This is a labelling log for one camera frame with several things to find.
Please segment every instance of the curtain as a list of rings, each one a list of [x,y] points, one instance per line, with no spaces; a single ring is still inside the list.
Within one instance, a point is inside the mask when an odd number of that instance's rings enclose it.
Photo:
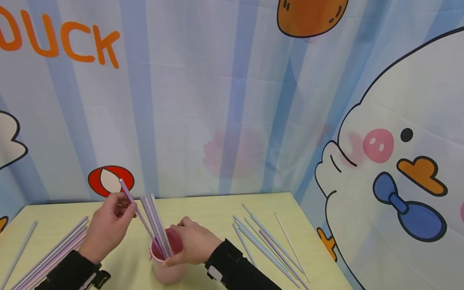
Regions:
[[[0,1],[0,231],[293,193],[355,289],[460,289],[461,0]]]

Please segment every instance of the pink cup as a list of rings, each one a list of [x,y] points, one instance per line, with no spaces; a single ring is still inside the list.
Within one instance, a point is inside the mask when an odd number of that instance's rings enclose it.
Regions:
[[[171,230],[171,228],[166,229],[166,234],[173,250],[173,254],[175,255],[180,253],[184,249],[180,236],[175,231]],[[162,258],[162,254],[153,244],[153,241],[150,244],[150,258],[153,262],[153,273],[155,278],[163,285],[176,284],[187,274],[187,264],[179,264],[169,268],[163,268],[162,264],[164,259]]]

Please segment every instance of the red circle logo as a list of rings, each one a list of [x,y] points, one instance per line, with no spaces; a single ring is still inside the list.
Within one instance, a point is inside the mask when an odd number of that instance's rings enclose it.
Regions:
[[[130,171],[121,166],[109,165],[97,168],[90,172],[88,181],[92,190],[103,197],[108,197],[111,192],[107,187],[104,186],[103,174],[105,171],[112,173],[115,177],[113,183],[117,182],[117,179],[122,178],[127,185],[127,188],[131,190],[134,187],[134,176]]]

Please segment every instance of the orange beak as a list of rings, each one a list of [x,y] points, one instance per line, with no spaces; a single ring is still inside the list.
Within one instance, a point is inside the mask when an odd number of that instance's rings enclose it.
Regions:
[[[437,179],[438,165],[430,157],[419,156],[414,161],[400,159],[396,168],[409,180],[434,196],[444,196],[448,188]]]

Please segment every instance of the light yellow tabletop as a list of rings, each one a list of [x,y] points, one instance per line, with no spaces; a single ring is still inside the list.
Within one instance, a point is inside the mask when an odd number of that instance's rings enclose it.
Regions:
[[[278,213],[303,267],[307,271],[310,283],[305,281],[304,275],[295,266],[293,268],[311,290],[352,289],[290,193],[193,197],[157,200],[156,202],[166,227],[177,224],[182,217],[187,215],[220,238],[230,240],[247,257],[232,227],[234,215],[243,222],[243,218],[248,217],[247,211],[242,207],[242,203],[245,203],[296,261],[274,216],[274,213]],[[10,289],[84,216],[91,218],[100,204],[26,206],[0,234],[0,280],[2,280],[32,222],[39,222],[5,289]],[[270,277],[283,290],[297,289],[245,236],[244,240],[257,267],[266,276]],[[204,265],[189,266],[187,276],[177,285],[160,285],[152,274],[152,264],[148,259],[149,243],[150,238],[142,222],[140,219],[134,219],[124,241],[102,263],[102,269],[108,271],[112,276],[103,289],[225,289],[221,283],[208,278]]]

